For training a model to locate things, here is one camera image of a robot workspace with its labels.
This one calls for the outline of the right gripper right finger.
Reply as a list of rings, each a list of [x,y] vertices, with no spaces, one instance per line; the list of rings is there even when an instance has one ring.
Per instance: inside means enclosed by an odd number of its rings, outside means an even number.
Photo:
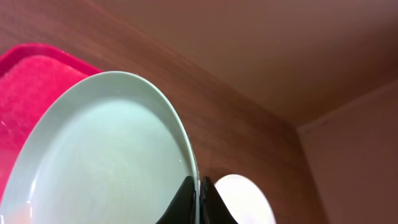
[[[238,224],[207,176],[204,176],[200,187],[200,223]]]

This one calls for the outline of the light blue plate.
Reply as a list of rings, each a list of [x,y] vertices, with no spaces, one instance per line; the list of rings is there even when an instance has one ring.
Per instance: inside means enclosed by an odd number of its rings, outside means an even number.
[[[24,143],[2,223],[156,223],[198,168],[177,112],[151,82],[103,72],[73,85]]]

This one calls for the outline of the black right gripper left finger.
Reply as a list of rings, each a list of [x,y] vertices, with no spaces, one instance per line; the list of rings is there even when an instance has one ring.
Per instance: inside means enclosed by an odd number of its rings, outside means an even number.
[[[194,178],[186,176],[156,224],[194,224],[196,197]]]

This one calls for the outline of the white plate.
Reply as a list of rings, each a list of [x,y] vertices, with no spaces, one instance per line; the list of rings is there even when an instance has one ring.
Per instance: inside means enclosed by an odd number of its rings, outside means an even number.
[[[268,199],[247,177],[226,175],[216,181],[215,188],[238,223],[276,224]]]

